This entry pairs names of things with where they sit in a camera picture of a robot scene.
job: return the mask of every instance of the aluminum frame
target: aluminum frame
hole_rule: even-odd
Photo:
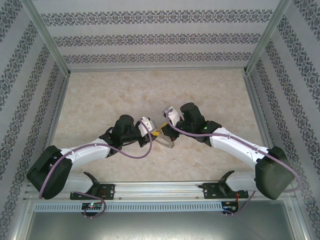
[[[234,201],[229,199],[205,199],[202,188],[198,185],[203,183],[217,183],[217,181],[177,181],[177,182],[102,182],[103,184],[115,184],[114,200],[106,200],[108,203],[220,203]],[[260,192],[257,192],[252,201],[268,200]],[[303,221],[295,193],[282,193],[278,200],[285,204],[287,215],[296,240],[309,240],[310,235]],[[60,193],[51,200],[39,199],[39,192],[29,183],[23,197],[21,210],[19,212],[16,226],[13,230],[13,240],[25,240],[31,224],[35,206],[39,203],[88,203],[91,200],[70,200],[69,193]]]

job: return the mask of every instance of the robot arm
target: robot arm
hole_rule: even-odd
[[[141,121],[149,132],[155,129],[153,121],[149,118],[143,117]],[[45,199],[51,199],[60,192],[83,192],[96,196],[98,187],[94,185],[99,185],[99,182],[90,173],[76,174],[70,171],[91,161],[111,157],[117,153],[116,150],[121,150],[127,144],[139,142],[140,147],[143,147],[155,138],[152,136],[150,140],[147,133],[139,121],[134,125],[134,119],[131,116],[122,115],[114,127],[109,128],[92,142],[71,148],[58,149],[54,145],[47,147],[28,171],[27,179],[40,192],[51,167],[63,155],[71,152],[56,165],[49,181],[45,184],[42,196]]]
[[[189,137],[200,143],[226,151],[254,170],[252,172],[229,171],[226,173],[222,177],[224,182],[219,187],[223,193],[241,190],[260,191],[267,198],[275,200],[295,178],[288,169],[262,154],[270,155],[290,166],[281,148],[274,146],[269,149],[258,146],[232,134],[217,122],[206,121],[198,107],[192,102],[186,103],[180,110],[184,120],[179,117],[178,112],[172,106],[167,107],[162,113],[168,116],[177,130],[181,130],[186,135],[188,133]],[[181,134],[172,128],[171,131],[165,132],[169,133],[170,137],[174,136],[175,139]]]

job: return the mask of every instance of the metal profile bar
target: metal profile bar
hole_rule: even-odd
[[[280,0],[249,58],[248,64],[245,67],[246,73],[251,73],[290,3],[291,0]]]
[[[239,66],[190,66],[190,67],[117,67],[117,68],[80,68],[71,73],[130,72],[130,71],[187,71],[187,70],[242,70]]]
[[[48,146],[51,146],[52,143],[54,142],[54,137],[55,137],[55,133],[56,133],[57,126],[58,126],[60,113],[61,113],[64,101],[65,101],[65,96],[66,96],[66,93],[67,93],[67,88],[68,88],[70,76],[66,76],[66,78],[67,79],[63,83],[62,94],[61,94],[61,96],[60,96],[60,98],[58,100],[56,112],[55,112],[53,120],[52,120],[52,127],[49,129],[48,140],[45,143],[45,147],[46,148]]]
[[[296,240],[311,240],[297,198],[283,201]]]
[[[103,184],[115,184],[114,200],[106,202],[192,202],[192,201],[235,201],[235,198],[228,199],[205,199],[203,189],[198,185],[208,181],[190,181],[190,182],[103,182]],[[282,193],[279,200],[286,200],[295,197],[294,193]],[[47,202],[48,200],[39,199],[39,192],[28,185],[23,199],[33,202]],[[70,199],[70,193],[60,193],[49,200],[50,202],[66,202]],[[253,201],[267,200],[260,192],[257,192]]]
[[[256,124],[258,126],[258,130],[262,139],[262,143],[267,148],[273,147],[273,142],[271,140],[269,130],[266,124],[266,120],[264,117],[264,114],[262,112],[258,96],[254,87],[254,84],[252,82],[251,76],[249,74],[242,74],[244,79],[244,84],[246,87],[246,90],[248,92],[249,100],[252,106],[253,114],[255,117]]]
[[[31,18],[33,24],[35,25],[37,31],[41,35],[44,43],[48,47],[50,53],[52,54],[54,60],[58,64],[60,70],[64,76],[69,76],[70,70],[64,60],[62,54],[60,53],[53,37],[51,36],[45,22],[43,21],[41,15],[39,14],[33,0],[21,0],[23,7]]]

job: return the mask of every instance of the beige marble surface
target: beige marble surface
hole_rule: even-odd
[[[188,102],[194,102],[206,120],[262,144],[240,70],[72,73],[53,144],[69,148],[91,142],[122,114],[131,115],[135,122],[150,117],[160,126],[167,105],[179,110]],[[134,143],[123,151],[140,156],[148,146]],[[90,172],[98,181],[118,182],[218,180],[229,170],[250,168],[220,149],[180,136],[173,149],[154,142],[143,159],[118,153],[74,171]]]

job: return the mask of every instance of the striped patterned wall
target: striped patterned wall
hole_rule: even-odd
[[[0,1],[0,240],[46,144],[65,77],[18,0]]]
[[[271,139],[302,179],[297,197],[320,239],[320,0],[293,0],[251,78]]]
[[[279,0],[35,0],[71,70],[245,67]]]

